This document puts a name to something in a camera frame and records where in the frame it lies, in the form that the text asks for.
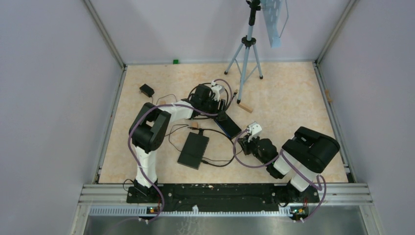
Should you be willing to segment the black network switch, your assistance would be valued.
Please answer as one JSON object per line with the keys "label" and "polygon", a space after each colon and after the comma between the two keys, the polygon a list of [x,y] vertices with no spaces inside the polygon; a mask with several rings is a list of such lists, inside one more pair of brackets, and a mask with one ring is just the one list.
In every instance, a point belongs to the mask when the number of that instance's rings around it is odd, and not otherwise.
{"label": "black network switch", "polygon": [[214,122],[231,140],[234,139],[242,131],[242,129],[232,120],[229,115],[226,115],[223,120],[215,118]]}
{"label": "black network switch", "polygon": [[198,170],[208,142],[209,137],[190,132],[177,163]]}

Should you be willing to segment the black power adapter with cord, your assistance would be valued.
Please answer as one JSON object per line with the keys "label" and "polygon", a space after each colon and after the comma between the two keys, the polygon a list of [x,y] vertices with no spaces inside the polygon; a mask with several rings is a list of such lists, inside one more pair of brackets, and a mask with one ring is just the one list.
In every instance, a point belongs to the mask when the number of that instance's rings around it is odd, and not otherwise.
{"label": "black power adapter with cord", "polygon": [[[219,110],[225,110],[225,109],[227,109],[229,106],[230,106],[230,104],[231,104],[231,101],[229,100],[229,98],[230,98],[230,95],[229,95],[229,92],[228,92],[228,90],[226,89],[226,88],[224,88],[223,86],[221,86],[220,85],[220,87],[221,87],[221,91],[219,92],[219,94],[222,94],[222,93],[225,93],[226,94],[226,99],[220,99],[219,100]],[[197,90],[197,87],[194,87],[192,90],[191,90],[191,92],[189,93],[189,95],[188,95],[188,98],[192,98],[193,96],[195,96],[195,94],[196,94],[196,92],[193,92],[193,91],[196,91]],[[151,88],[150,86],[148,86],[147,84],[144,84],[144,85],[142,85],[140,88],[139,88],[139,92],[140,93],[143,93],[143,94],[145,94],[147,97],[149,97],[149,98],[151,98],[151,103],[152,104],[154,104],[153,102],[154,102],[154,99],[153,99],[153,94],[155,93],[154,92],[154,89],[153,88]],[[158,100],[157,100],[157,102],[156,102],[156,104],[158,104],[158,102],[160,101],[160,99],[162,99],[162,98],[165,98],[165,97],[167,97],[167,96],[169,96],[169,95],[172,95],[172,96],[174,96],[175,97],[175,100],[176,101],[178,101],[178,99],[177,99],[177,97],[174,95],[174,94],[168,94],[168,95],[165,95],[165,96],[163,96],[163,97],[160,97]],[[211,116],[206,116],[206,115],[202,115],[202,114],[200,114],[200,116],[201,117],[191,117],[190,118],[190,120],[208,120],[208,119],[211,119],[211,120],[214,120],[215,121],[215,123],[217,124],[217,125],[219,125],[218,124],[218,120],[217,120],[217,116],[215,116],[215,117],[211,117]],[[181,129],[181,128],[184,128],[184,127],[189,127],[189,125],[188,124],[174,124],[172,127],[171,127],[171,129],[170,129],[170,132],[169,133],[167,133],[166,135],[165,135],[165,137],[168,137],[168,141],[169,141],[169,143],[176,149],[176,150],[178,150],[179,152],[181,152],[181,150],[179,150],[172,142],[171,142],[171,140],[170,140],[170,136],[175,132],[175,131],[177,131],[177,130],[179,130],[179,129]],[[212,163],[210,163],[210,162],[208,162],[208,160],[209,161],[212,161],[212,162],[226,162],[224,165],[215,165],[215,164],[212,164]],[[207,157],[203,157],[202,158],[202,163],[205,163],[205,164],[208,164],[208,165],[212,165],[212,166],[215,166],[215,167],[223,167],[223,166],[226,166],[226,165],[229,165],[232,161],[234,160],[234,156],[232,156],[232,158],[230,159],[230,160],[212,160],[212,159],[209,159],[209,158],[207,158]]]}

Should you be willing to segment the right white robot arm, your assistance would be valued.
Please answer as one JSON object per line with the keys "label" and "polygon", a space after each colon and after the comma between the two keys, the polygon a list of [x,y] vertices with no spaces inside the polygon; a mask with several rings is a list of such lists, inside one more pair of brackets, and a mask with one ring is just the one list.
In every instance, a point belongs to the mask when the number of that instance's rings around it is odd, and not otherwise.
{"label": "right white robot arm", "polygon": [[340,144],[334,138],[306,127],[299,127],[291,139],[277,150],[268,138],[259,135],[262,127],[253,123],[242,131],[244,137],[238,138],[245,155],[252,154],[267,172],[276,179],[282,179],[289,171],[295,175],[289,180],[287,196],[294,202],[307,195],[307,188],[321,174],[335,155]]}

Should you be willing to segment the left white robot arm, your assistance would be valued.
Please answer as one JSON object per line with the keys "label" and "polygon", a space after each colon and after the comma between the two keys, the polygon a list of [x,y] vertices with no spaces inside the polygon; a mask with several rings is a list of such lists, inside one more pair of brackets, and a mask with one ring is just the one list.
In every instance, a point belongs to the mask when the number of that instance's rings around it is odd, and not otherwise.
{"label": "left white robot arm", "polygon": [[199,115],[222,118],[229,97],[227,89],[213,81],[197,85],[187,98],[171,104],[144,103],[128,132],[128,146],[138,167],[132,190],[144,202],[152,202],[157,196],[156,155],[169,124]]}

